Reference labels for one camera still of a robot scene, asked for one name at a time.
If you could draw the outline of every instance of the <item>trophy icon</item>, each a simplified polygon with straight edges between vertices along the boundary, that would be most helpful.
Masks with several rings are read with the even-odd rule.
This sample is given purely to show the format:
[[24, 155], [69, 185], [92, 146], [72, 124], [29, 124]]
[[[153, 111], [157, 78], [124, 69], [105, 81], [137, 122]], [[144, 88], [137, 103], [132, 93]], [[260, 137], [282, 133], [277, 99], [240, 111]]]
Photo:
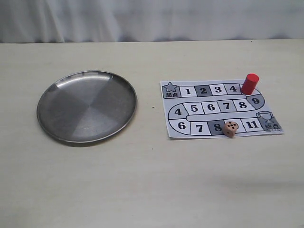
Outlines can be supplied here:
[[270, 123], [272, 124], [273, 122], [271, 121], [272, 117], [274, 117], [274, 115], [270, 112], [270, 111], [261, 111], [261, 112], [258, 112], [256, 114], [257, 117], [260, 117], [264, 120], [266, 120], [266, 123]]

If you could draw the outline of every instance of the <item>game board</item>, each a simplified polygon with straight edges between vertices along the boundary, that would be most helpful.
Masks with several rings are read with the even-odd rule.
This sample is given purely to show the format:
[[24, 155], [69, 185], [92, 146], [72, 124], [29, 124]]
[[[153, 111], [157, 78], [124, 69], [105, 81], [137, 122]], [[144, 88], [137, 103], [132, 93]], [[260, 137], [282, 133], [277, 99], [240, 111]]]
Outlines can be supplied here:
[[241, 92], [244, 80], [161, 81], [170, 138], [222, 138], [227, 121], [239, 125], [235, 137], [283, 134], [258, 88]]

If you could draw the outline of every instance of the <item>star icon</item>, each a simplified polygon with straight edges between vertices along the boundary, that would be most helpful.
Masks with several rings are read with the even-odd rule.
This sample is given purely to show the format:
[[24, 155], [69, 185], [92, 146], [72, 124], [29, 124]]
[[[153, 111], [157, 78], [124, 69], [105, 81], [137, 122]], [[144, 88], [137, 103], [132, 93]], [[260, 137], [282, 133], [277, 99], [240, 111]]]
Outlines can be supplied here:
[[177, 85], [173, 85], [171, 82], [169, 82], [167, 85], [164, 86], [167, 89], [167, 92], [176, 92]]

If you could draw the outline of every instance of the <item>printed number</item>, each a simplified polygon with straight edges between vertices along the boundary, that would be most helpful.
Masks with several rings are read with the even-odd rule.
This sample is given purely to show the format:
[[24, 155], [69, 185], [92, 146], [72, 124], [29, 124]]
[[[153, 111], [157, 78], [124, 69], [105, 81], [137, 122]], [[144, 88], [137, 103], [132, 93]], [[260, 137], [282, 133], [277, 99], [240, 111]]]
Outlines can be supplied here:
[[258, 104], [260, 101], [257, 98], [252, 98], [253, 103]]
[[222, 128], [220, 127], [220, 125], [218, 123], [216, 123], [214, 125], [214, 130], [216, 130], [217, 132], [220, 132], [222, 130]]
[[217, 93], [220, 93], [220, 92], [222, 92], [222, 90], [220, 89], [220, 87], [214, 87], [216, 90], [215, 90], [215, 92], [217, 92]]
[[215, 107], [213, 106], [213, 104], [209, 104], [209, 105], [207, 106], [207, 108], [208, 108], [210, 111], [215, 110]]
[[176, 109], [175, 114], [181, 115], [181, 109], [180, 108]]
[[247, 105], [245, 105], [245, 102], [239, 102], [239, 107], [240, 108], [247, 108]]
[[196, 125], [196, 127], [197, 127], [197, 128], [199, 127], [199, 132], [202, 132], [202, 130], [203, 130], [203, 125]]
[[223, 103], [223, 105], [226, 105], [226, 109], [229, 109], [229, 103]]
[[191, 111], [197, 112], [199, 109], [196, 107], [196, 104], [191, 105]]
[[199, 90], [201, 91], [201, 94], [206, 94], [207, 93], [207, 90], [205, 88], [200, 88]]
[[236, 92], [237, 89], [234, 87], [234, 85], [230, 88], [231, 91]]
[[[253, 128], [253, 126], [251, 126], [250, 122], [246, 122], [248, 124], [248, 128]], [[255, 121], [251, 122], [254, 125], [254, 128], [258, 128], [257, 124]]]
[[184, 122], [179, 122], [179, 124], [177, 126], [182, 130], [186, 128], [186, 125]]

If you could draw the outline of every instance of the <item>plate rim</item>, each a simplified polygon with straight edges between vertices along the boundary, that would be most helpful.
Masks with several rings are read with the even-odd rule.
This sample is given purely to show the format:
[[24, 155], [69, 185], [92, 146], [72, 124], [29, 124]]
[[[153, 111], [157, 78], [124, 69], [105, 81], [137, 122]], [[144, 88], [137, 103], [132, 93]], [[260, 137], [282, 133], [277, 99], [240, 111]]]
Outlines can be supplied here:
[[[132, 92], [134, 94], [134, 98], [135, 98], [135, 104], [134, 104], [134, 109], [133, 109], [133, 112], [132, 112], [132, 115], [130, 116], [130, 118], [128, 119], [127, 122], [125, 122], [118, 130], [112, 132], [111, 134], [108, 134], [104, 137], [101, 137], [101, 138], [98, 138], [98, 139], [93, 139], [93, 140], [88, 140], [88, 141], [73, 141], [73, 140], [66, 140], [66, 139], [63, 139], [61, 137], [58, 137], [57, 135], [51, 133], [50, 131], [48, 131], [44, 125], [42, 124], [42, 121], [41, 119], [39, 118], [39, 107], [41, 106], [41, 103], [42, 103], [42, 98], [45, 96], [45, 94], [47, 93], [47, 91], [53, 86], [55, 85], [56, 83], [60, 82], [61, 80], [67, 78], [67, 77], [70, 77], [70, 76], [74, 76], [74, 75], [78, 75], [78, 74], [83, 74], [83, 73], [89, 73], [89, 72], [98, 72], [98, 73], [106, 73], [106, 74], [110, 74], [112, 76], [117, 76], [119, 77], [120, 79], [122, 79], [123, 81], [125, 81], [129, 86], [130, 88], [132, 89]], [[118, 74], [115, 74], [115, 73], [112, 73], [112, 72], [108, 72], [108, 71], [103, 71], [103, 70], [85, 70], [85, 71], [79, 71], [79, 72], [76, 72], [76, 73], [72, 73], [72, 74], [69, 74], [67, 76], [64, 76], [62, 77], [61, 79], [55, 81], [54, 83], [52, 83], [44, 92], [43, 94], [41, 95], [39, 101], [38, 101], [38, 104], [37, 104], [37, 107], [36, 107], [36, 118], [38, 120], [38, 123], [40, 125], [40, 127], [43, 129], [43, 131], [45, 133], [47, 133], [49, 136], [51, 136], [53, 139], [57, 140], [57, 141], [60, 141], [60, 142], [63, 142], [63, 143], [72, 143], [72, 144], [88, 144], [88, 143], [96, 143], [96, 142], [99, 142], [99, 141], [103, 141], [105, 139], [108, 139], [110, 137], [112, 137], [113, 135], [119, 133], [120, 131], [122, 131], [130, 122], [131, 120], [133, 119], [133, 117], [135, 116], [135, 113], [136, 113], [136, 110], [137, 110], [137, 105], [138, 105], [138, 98], [137, 98], [137, 94], [136, 94], [136, 91], [134, 89], [134, 87], [132, 86], [132, 84], [127, 80], [125, 79], [124, 77], [118, 75]]]

